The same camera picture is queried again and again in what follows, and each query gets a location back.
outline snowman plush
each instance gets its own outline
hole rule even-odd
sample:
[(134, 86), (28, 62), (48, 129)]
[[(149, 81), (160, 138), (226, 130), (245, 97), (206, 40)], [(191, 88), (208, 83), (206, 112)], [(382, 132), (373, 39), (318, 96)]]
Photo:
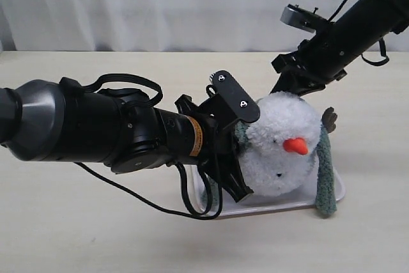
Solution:
[(259, 120), (239, 123), (235, 132), (244, 182), (254, 195), (277, 197), (299, 188), (318, 160), (315, 205), (323, 215), (332, 215), (337, 208), (328, 134), (336, 128), (337, 114), (328, 108), (320, 116), (288, 92), (271, 93), (257, 103)]

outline white curtain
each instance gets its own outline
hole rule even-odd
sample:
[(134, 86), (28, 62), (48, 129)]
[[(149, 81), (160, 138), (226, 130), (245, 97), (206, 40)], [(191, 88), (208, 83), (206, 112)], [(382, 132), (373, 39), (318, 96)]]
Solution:
[[(0, 0), (0, 40), (20, 51), (288, 51), (311, 34), (280, 22), (287, 4), (328, 18), (341, 1)], [(409, 51), (408, 37), (388, 35), (388, 50)]]

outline plastic tray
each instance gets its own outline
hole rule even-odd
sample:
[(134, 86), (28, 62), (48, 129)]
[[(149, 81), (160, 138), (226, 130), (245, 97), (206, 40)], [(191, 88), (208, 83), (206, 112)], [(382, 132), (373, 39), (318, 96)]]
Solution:
[[(201, 201), (201, 196), (204, 191), (204, 185), (197, 173), (195, 166), (187, 166), (190, 168), (194, 200), (200, 211), (204, 211), (205, 204)], [(316, 189), (317, 189), (318, 163), (315, 163), (314, 171), (306, 179), (304, 184), (298, 189), (276, 198), (268, 198), (262, 196), (250, 195), (243, 201), (236, 203), (232, 197), (223, 191), (223, 210), (219, 218), (235, 217), (238, 215), (254, 215), (267, 214), (274, 212), (282, 212), (287, 210), (298, 210), (301, 208), (311, 208), (314, 206)], [(346, 194), (344, 183), (334, 168), (335, 175), (335, 193), (337, 202), (341, 201)], [(215, 212), (210, 211), (208, 215), (213, 215)]]

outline black strap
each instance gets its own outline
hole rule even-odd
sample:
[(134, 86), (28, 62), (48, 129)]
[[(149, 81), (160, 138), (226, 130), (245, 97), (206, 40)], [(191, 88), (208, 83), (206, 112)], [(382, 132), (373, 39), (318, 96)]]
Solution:
[(147, 102), (141, 102), (141, 101), (131, 101), (127, 102), (126, 106), (128, 108), (131, 107), (153, 107), (154, 105), (157, 105), (163, 98), (163, 93), (162, 93), (162, 88), (159, 86), (159, 84), (146, 79), (144, 77), (136, 76), (136, 75), (131, 75), (131, 74), (105, 74), (100, 76), (94, 83), (89, 84), (87, 86), (83, 86), (85, 89), (86, 93), (92, 93), (101, 88), (101, 86), (104, 83), (108, 82), (129, 82), (129, 83), (134, 83), (134, 84), (139, 84), (141, 86), (146, 86), (147, 88), (153, 89), (156, 92), (158, 92), (152, 99), (150, 99)]
[(385, 40), (383, 38), (381, 38), (379, 40), (379, 48), (380, 48), (380, 52), (381, 52), (381, 56), (384, 57), (385, 59), (378, 61), (378, 62), (372, 62), (368, 59), (365, 59), (364, 55), (361, 54), (361, 58), (368, 64), (373, 65), (373, 66), (382, 66), (385, 65), (386, 63), (389, 62), (389, 57), (388, 55), (386, 55), (386, 44), (385, 44)]

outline plush fur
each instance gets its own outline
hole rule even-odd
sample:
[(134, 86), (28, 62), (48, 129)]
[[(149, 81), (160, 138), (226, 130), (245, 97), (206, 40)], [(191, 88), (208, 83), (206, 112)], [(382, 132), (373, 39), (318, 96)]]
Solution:
[[(311, 174), (321, 136), (321, 116), (305, 100), (278, 92), (258, 101), (260, 118), (245, 131), (239, 156), (245, 183), (256, 195), (278, 196), (300, 187)], [(286, 152), (283, 142), (302, 137), (307, 155)]]

